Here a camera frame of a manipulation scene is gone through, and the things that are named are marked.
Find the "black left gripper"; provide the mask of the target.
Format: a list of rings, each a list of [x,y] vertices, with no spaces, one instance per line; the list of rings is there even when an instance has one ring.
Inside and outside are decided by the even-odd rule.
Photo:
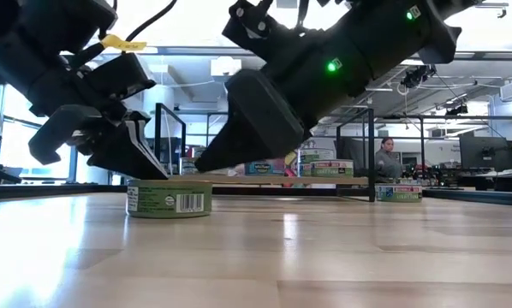
[[[57,150],[76,130],[103,117],[121,121],[97,143],[87,161],[140,180],[167,180],[168,174],[144,135],[151,118],[131,111],[126,98],[152,87],[152,74],[140,63],[106,63],[72,70],[61,63],[39,63],[27,70],[27,100],[38,117],[50,117],[28,142],[41,164],[61,160]]]

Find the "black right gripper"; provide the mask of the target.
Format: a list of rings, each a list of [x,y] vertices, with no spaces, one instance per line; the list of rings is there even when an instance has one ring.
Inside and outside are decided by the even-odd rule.
[[[228,119],[196,160],[200,172],[286,156],[305,129],[372,79],[371,24],[336,24],[302,34],[281,25],[265,33],[266,65],[225,84]]]

